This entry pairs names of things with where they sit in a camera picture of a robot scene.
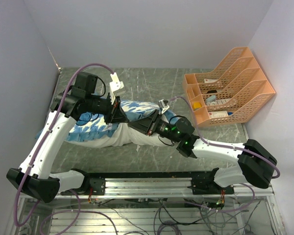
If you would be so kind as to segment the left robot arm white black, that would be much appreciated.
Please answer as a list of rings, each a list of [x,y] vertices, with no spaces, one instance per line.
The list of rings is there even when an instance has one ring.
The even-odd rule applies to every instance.
[[[56,96],[33,149],[18,168],[9,169],[6,175],[18,196],[24,193],[49,203],[59,192],[74,189],[78,194],[86,194],[89,191],[87,173],[72,169],[51,174],[51,167],[63,141],[83,113],[101,114],[105,123],[128,122],[120,100],[124,84],[115,72],[110,76],[107,98],[93,94],[98,77],[86,72],[76,73],[65,91]]]

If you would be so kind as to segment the aluminium rail frame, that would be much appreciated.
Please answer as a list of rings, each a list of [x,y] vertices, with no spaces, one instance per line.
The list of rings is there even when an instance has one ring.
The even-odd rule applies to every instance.
[[[203,191],[195,188],[191,178],[132,178],[117,179],[107,178],[101,186],[91,186],[90,190],[79,193],[81,198],[86,199],[88,195],[93,198],[161,198],[161,197],[199,197],[221,196],[221,189]],[[272,196],[272,187],[260,189],[249,184],[232,185],[224,189],[225,196]]]

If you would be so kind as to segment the white pillow insert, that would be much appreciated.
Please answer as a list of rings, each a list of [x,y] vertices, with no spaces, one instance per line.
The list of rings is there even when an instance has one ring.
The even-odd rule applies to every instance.
[[[104,135],[99,139],[92,141],[76,142],[71,141],[70,143],[90,148],[104,148],[104,147],[117,147],[125,144],[133,143],[136,145],[151,145],[151,146],[174,146],[167,138],[161,138],[158,134],[154,133],[151,136],[144,135],[133,128],[122,123],[118,126],[112,137]]]

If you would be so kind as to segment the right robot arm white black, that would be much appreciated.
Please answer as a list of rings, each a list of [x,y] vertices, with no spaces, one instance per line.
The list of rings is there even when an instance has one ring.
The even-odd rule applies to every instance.
[[[218,168],[206,188],[210,193],[218,193],[233,184],[249,183],[266,189],[277,177],[277,160],[258,141],[248,139],[245,143],[223,143],[210,141],[194,135],[195,128],[183,116],[173,116],[167,121],[157,110],[140,120],[131,121],[128,127],[152,136],[157,134],[177,144],[177,151],[184,157],[208,157],[233,164],[229,168]]]

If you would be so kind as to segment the white box in back slot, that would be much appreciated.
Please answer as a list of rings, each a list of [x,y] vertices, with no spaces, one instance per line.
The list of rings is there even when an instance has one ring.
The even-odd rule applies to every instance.
[[[204,79],[205,84],[217,82],[217,79]]]

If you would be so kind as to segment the orange plastic file organizer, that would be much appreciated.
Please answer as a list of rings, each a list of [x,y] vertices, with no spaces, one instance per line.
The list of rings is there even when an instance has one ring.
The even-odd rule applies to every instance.
[[[217,79],[204,83],[204,79]],[[184,75],[183,89],[198,127],[248,122],[274,95],[275,90],[248,47],[235,47],[210,72]],[[216,100],[205,103],[215,95]],[[193,110],[193,103],[202,107]],[[228,116],[210,118],[209,112],[227,111]]]

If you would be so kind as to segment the light blue stapler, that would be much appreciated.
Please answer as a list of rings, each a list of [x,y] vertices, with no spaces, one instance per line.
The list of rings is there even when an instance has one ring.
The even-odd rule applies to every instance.
[[[212,96],[205,99],[205,103],[210,103],[210,102],[213,102],[215,100],[216,100],[216,96],[212,95]]]

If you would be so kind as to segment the white red box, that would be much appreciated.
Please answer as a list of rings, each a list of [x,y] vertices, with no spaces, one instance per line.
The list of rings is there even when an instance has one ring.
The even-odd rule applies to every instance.
[[[210,118],[224,118],[228,116],[227,111],[217,111],[217,112],[209,112]]]

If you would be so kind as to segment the yellow object in organizer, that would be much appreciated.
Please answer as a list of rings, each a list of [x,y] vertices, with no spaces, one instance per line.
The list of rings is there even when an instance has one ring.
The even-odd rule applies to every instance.
[[[202,107],[201,103],[200,102],[194,102],[193,105],[193,110],[197,110],[197,109],[200,109]]]

